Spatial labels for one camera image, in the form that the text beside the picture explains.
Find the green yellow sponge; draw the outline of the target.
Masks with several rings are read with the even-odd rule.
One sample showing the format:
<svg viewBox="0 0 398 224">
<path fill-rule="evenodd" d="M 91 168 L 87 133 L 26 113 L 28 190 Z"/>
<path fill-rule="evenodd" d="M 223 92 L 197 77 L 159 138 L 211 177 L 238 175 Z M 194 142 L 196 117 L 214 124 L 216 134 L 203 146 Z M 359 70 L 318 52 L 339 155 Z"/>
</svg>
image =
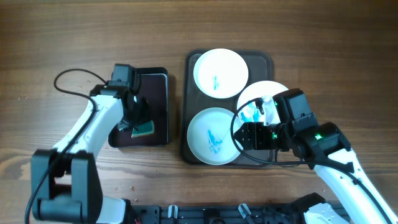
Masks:
<svg viewBox="0 0 398 224">
<path fill-rule="evenodd" d="M 138 138 L 138 137 L 148 136 L 154 134 L 154 132 L 155 132 L 154 122 L 148 121 L 133 128 L 131 137 Z"/>
</svg>

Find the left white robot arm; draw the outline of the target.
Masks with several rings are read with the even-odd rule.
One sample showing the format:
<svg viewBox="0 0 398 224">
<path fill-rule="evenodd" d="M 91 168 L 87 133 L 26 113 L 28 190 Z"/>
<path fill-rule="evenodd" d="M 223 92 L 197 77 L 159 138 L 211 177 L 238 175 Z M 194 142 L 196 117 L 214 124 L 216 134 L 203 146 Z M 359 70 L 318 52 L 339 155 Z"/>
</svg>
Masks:
<svg viewBox="0 0 398 224">
<path fill-rule="evenodd" d="M 127 223 L 130 202 L 103 194 L 96 158 L 112 130 L 131 133 L 149 122 L 148 103 L 127 86 L 96 85 L 88 105 L 69 133 L 52 149 L 30 160 L 32 193 L 25 223 Z"/>
</svg>

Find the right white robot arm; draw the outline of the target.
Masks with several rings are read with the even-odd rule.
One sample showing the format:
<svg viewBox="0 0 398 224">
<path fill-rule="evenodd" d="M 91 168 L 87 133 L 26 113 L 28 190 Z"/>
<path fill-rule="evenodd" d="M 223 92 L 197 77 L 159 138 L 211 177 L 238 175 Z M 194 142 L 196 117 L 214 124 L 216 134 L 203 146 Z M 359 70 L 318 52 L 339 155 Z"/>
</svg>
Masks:
<svg viewBox="0 0 398 224">
<path fill-rule="evenodd" d="M 373 186 L 335 124 L 244 123 L 231 137 L 242 155 L 248 149 L 291 149 L 298 157 L 295 164 L 314 170 L 355 223 L 397 223 L 397 215 Z"/>
</svg>

